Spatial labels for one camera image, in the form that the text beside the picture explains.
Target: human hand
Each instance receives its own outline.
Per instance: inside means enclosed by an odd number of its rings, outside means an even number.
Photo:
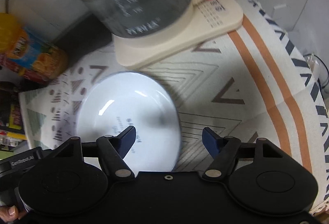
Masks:
[[[16,219],[21,219],[27,214],[27,212],[24,210],[22,212],[19,212],[17,207],[7,207],[7,206],[1,206],[0,207],[0,218],[5,222],[14,221]]]

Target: juice bottle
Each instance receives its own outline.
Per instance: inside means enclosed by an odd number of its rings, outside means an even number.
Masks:
[[[64,72],[67,55],[22,28],[13,15],[0,13],[0,65],[43,84]]]

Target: round black disc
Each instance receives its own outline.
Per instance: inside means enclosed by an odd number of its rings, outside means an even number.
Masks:
[[[228,182],[231,194],[262,214],[291,215],[307,210],[317,195],[315,178],[299,164],[267,158],[237,169]]]
[[[67,216],[88,210],[106,193],[108,180],[98,168],[73,158],[40,161],[19,183],[19,196],[30,209]]]

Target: screw head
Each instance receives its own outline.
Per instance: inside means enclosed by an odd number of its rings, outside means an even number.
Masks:
[[[218,178],[222,175],[222,172],[220,172],[217,169],[210,169],[205,172],[206,176],[209,178]]]
[[[116,171],[116,176],[120,178],[126,178],[131,175],[131,171],[127,169],[119,169]]]
[[[165,180],[173,180],[174,177],[171,176],[171,175],[165,175],[165,176],[164,176],[164,179],[165,179]]]

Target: fingernail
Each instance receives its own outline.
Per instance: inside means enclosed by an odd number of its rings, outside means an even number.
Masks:
[[[9,215],[11,215],[11,216],[15,215],[15,206],[10,207],[10,208],[8,209],[8,213],[9,213]]]

